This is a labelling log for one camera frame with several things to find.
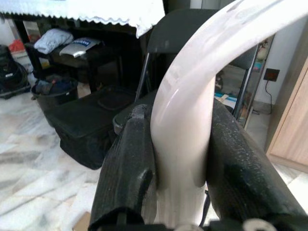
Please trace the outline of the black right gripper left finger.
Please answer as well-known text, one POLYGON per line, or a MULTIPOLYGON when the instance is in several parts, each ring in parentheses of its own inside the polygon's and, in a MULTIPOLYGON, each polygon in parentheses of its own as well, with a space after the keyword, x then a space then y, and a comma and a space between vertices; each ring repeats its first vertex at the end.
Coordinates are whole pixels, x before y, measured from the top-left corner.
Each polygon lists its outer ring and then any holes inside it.
POLYGON ((156 167, 151 139, 152 107, 135 106, 108 151, 93 200, 89 230, 115 225, 152 224, 156 217, 156 167))

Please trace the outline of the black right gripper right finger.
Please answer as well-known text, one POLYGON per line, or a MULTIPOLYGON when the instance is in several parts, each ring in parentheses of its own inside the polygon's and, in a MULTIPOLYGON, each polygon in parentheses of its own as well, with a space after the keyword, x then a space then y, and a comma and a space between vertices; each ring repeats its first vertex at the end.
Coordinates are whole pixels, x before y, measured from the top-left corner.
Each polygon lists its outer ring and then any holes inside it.
POLYGON ((220 220, 308 216, 248 133, 214 100, 206 182, 220 220))

